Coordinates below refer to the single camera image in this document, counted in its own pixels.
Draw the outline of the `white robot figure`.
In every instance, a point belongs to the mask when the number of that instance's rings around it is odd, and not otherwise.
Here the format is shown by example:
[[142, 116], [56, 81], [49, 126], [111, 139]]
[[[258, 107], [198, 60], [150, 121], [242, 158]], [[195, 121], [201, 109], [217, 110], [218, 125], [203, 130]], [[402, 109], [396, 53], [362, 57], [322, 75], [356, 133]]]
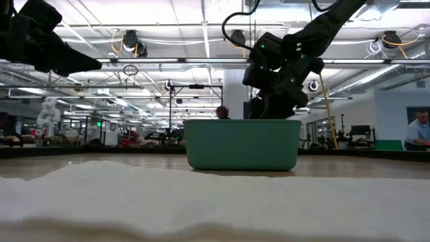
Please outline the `white robot figure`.
[[38, 129], [46, 128], [46, 136], [54, 134], [54, 124], [60, 121], [60, 110], [56, 109], [57, 102], [58, 100], [55, 97], [46, 97], [36, 119]]

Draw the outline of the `teal tupperware container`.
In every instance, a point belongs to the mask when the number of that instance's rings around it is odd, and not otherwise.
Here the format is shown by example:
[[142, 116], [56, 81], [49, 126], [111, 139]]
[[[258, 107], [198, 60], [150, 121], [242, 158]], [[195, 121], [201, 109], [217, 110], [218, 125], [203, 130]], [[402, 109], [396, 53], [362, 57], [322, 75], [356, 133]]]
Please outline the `teal tupperware container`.
[[297, 163], [299, 120], [186, 120], [185, 148], [194, 169], [288, 171]]

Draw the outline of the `black background rig frame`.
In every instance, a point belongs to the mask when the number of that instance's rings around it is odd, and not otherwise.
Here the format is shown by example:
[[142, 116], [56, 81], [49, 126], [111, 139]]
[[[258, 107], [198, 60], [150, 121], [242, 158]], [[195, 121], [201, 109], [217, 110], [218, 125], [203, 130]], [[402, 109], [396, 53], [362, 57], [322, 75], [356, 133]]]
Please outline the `black background rig frame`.
[[168, 131], [169, 133], [172, 132], [172, 101], [174, 97], [177, 97], [177, 95], [184, 89], [184, 88], [188, 88], [188, 89], [209, 89], [210, 91], [212, 91], [212, 93], [214, 93], [216, 95], [216, 97], [218, 99], [221, 100], [221, 103], [223, 104], [223, 94], [224, 94], [224, 90], [223, 90], [223, 86], [221, 85], [204, 85], [204, 84], [189, 84], [189, 85], [174, 85], [172, 84], [172, 82], [168, 82], [166, 84], [167, 89], [169, 90], [169, 127], [168, 127]]

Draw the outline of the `white paper towel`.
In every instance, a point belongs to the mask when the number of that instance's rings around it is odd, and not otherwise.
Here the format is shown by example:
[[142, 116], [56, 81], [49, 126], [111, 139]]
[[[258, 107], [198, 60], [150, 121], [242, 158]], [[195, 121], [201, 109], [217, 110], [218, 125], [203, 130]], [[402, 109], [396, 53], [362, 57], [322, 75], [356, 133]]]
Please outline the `white paper towel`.
[[430, 242], [430, 180], [219, 176], [116, 162], [0, 177], [0, 242]]

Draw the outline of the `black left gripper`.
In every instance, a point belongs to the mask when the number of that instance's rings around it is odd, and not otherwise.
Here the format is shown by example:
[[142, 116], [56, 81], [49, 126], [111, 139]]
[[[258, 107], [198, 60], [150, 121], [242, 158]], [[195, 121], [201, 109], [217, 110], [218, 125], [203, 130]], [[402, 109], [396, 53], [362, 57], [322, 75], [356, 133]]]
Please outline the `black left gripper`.
[[0, 57], [63, 77], [102, 67], [98, 60], [71, 48], [56, 34], [43, 32], [34, 20], [22, 14], [0, 15], [0, 45]]

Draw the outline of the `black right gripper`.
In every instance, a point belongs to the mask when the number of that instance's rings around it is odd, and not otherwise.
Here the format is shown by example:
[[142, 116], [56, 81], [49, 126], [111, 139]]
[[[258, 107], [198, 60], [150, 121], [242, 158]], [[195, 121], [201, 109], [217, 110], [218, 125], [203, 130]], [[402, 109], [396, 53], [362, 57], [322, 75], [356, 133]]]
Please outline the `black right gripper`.
[[243, 84], [263, 91], [265, 95], [249, 101], [249, 119], [282, 119], [293, 116], [297, 105], [306, 105], [308, 96], [302, 91], [303, 82], [310, 73], [320, 74], [325, 63], [322, 58], [301, 54], [282, 60], [279, 67], [251, 63], [246, 69]]

